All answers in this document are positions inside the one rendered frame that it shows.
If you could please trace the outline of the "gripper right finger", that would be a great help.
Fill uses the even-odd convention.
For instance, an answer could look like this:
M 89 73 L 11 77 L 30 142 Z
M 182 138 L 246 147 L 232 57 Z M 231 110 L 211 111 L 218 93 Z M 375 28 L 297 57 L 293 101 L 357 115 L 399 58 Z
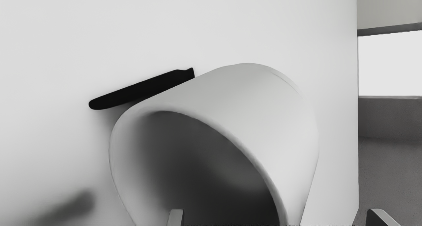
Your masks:
M 365 226 L 401 226 L 386 211 L 382 209 L 368 209 Z

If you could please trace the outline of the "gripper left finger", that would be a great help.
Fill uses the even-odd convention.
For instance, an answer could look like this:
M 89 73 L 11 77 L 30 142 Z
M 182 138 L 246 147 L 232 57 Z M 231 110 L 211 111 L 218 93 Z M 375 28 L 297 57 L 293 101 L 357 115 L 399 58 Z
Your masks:
M 167 226 L 184 226 L 184 210 L 171 209 L 167 220 Z

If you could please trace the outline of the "white mug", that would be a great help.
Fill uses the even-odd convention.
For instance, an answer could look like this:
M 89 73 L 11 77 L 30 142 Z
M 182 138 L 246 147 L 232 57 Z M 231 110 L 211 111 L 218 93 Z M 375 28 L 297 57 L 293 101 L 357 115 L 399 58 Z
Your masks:
M 217 68 L 126 112 L 111 136 L 118 195 L 136 226 L 299 225 L 318 162 L 314 111 L 260 64 Z

